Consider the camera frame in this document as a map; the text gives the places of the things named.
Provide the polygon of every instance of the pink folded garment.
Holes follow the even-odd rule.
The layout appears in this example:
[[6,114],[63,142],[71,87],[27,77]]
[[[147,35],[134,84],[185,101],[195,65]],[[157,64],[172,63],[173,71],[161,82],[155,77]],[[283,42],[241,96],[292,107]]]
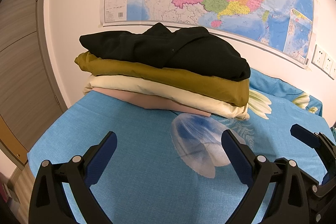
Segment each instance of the pink folded garment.
[[92,90],[146,109],[167,109],[191,114],[198,114],[207,117],[211,115],[211,113],[193,107],[181,105],[176,101],[157,95],[147,95],[125,90],[111,90],[104,88],[93,88]]

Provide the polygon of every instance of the power socket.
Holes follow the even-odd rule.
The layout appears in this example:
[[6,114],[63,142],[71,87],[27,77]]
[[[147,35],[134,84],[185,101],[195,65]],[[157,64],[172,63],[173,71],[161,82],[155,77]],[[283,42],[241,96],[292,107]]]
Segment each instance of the power socket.
[[333,64],[333,60],[328,54],[325,54],[322,70],[327,74],[330,74],[331,66]]
[[314,56],[311,62],[318,68],[322,69],[325,56],[326,52],[319,45],[316,45]]
[[331,65],[329,76],[333,79],[336,79],[336,61],[334,61],[333,64]]

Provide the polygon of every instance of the white wall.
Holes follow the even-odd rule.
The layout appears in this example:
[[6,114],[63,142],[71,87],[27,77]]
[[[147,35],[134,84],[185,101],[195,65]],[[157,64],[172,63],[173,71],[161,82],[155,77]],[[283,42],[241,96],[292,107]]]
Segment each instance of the white wall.
[[[333,41],[336,26],[336,1],[319,0],[316,42],[336,60],[336,43]],[[74,59],[86,51],[79,43],[83,34],[108,30],[128,30],[141,33],[148,26],[100,26],[100,0],[44,0],[47,45],[54,73],[68,106],[82,95],[82,88],[89,73],[82,72]],[[246,58],[252,68],[304,90],[323,102],[323,116],[331,126],[336,120],[336,80],[310,64],[304,70],[292,63],[256,47],[234,40],[228,41]]]
[[16,165],[0,150],[0,181],[7,182]]

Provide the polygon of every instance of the bed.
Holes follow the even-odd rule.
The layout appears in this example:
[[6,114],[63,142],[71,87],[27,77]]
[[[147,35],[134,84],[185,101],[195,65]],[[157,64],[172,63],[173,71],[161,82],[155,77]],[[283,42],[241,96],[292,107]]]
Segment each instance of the bed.
[[[221,147],[226,128],[256,155],[293,159],[319,182],[326,174],[315,151],[290,135],[298,123],[333,140],[319,100],[252,70],[248,113],[250,119],[240,121],[143,109],[93,90],[38,140],[29,165],[36,176],[43,160],[67,162],[113,131],[117,149],[90,188],[113,223],[225,223],[247,190]],[[261,221],[273,186],[253,223]],[[70,188],[64,188],[76,220],[85,223]]]

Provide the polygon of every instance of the metal pin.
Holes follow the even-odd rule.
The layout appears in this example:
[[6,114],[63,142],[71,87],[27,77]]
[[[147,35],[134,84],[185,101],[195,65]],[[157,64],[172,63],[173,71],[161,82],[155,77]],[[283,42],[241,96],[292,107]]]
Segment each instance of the metal pin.
[[43,166],[43,167],[48,166],[48,164],[49,164],[49,160],[44,160],[44,161],[42,162],[42,166]]
[[317,186],[316,185],[313,185],[311,189],[313,190],[314,193],[317,192]]
[[80,162],[81,159],[82,159],[81,156],[74,156],[74,157],[72,158],[72,161],[73,161],[73,162]]
[[296,166],[296,162],[294,160],[290,160],[289,162],[289,165],[292,166],[292,167],[295,167]]
[[263,155],[259,155],[259,156],[257,157],[257,160],[260,161],[260,162],[265,162],[265,161],[266,161],[266,158],[265,158],[265,156],[263,156]]

